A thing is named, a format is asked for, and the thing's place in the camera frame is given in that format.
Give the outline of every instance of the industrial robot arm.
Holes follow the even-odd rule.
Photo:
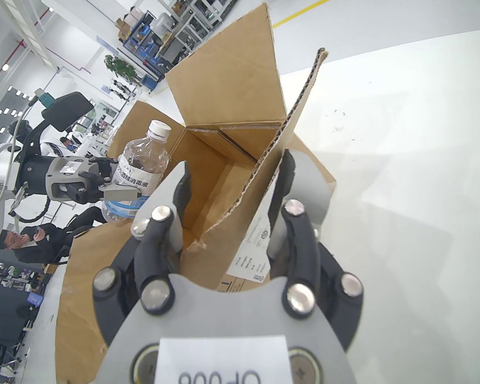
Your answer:
[[[94,312],[109,346],[96,384],[152,384],[161,338],[267,335],[286,337],[293,382],[354,383],[345,351],[360,321],[363,287],[318,240],[329,193],[311,159],[284,154],[268,212],[271,281],[254,290],[212,291],[180,274],[189,199],[190,174],[181,162],[139,210],[110,267],[94,278]]]
[[[29,106],[37,99],[34,97]],[[72,200],[81,204],[100,199],[117,201],[139,197],[135,187],[111,183],[110,178],[117,163],[113,159],[41,155],[40,137],[43,130],[53,126],[63,132],[92,108],[92,104],[79,92],[57,98],[42,112],[44,120],[21,139],[23,148],[15,146],[13,142],[0,144],[0,232],[4,225],[4,201],[22,194],[43,194],[54,201]]]

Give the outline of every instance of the robotic hand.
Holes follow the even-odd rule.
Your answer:
[[[359,324],[363,287],[318,241],[329,194],[309,157],[284,154],[268,211],[271,281],[254,290],[221,293],[180,274],[190,196],[181,162],[139,210],[110,267],[95,276],[94,312],[109,346],[96,384],[152,384],[161,338],[264,335],[286,337],[294,383],[354,383],[345,351]]]

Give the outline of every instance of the cardboard box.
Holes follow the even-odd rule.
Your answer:
[[[181,274],[220,291],[259,284],[226,274],[285,148],[307,152],[334,188],[334,178],[293,129],[327,56],[318,51],[302,92],[286,115],[272,27],[262,5],[198,48],[167,74],[186,127],[137,102],[119,127],[108,156],[143,137],[152,119],[172,127],[167,172],[189,163],[192,198],[183,217]],[[110,265],[130,226],[105,224],[77,238],[64,277],[56,331],[57,382],[86,384],[106,347],[92,308],[92,278]]]
[[[57,270],[57,265],[54,265],[54,264],[48,264],[46,265],[46,267],[44,267],[45,274],[55,274],[56,270]]]

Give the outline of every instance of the plastic water bottle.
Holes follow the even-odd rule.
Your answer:
[[[169,163],[165,143],[170,131],[167,124],[152,120],[145,138],[126,144],[119,156],[112,183],[134,186],[142,196],[135,201],[103,201],[102,212],[106,221],[122,225],[127,219],[135,217],[154,192]]]

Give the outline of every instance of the white bottle cap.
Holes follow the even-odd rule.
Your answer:
[[[152,120],[149,124],[148,135],[163,143],[167,142],[169,133],[171,133],[171,128],[161,121]]]

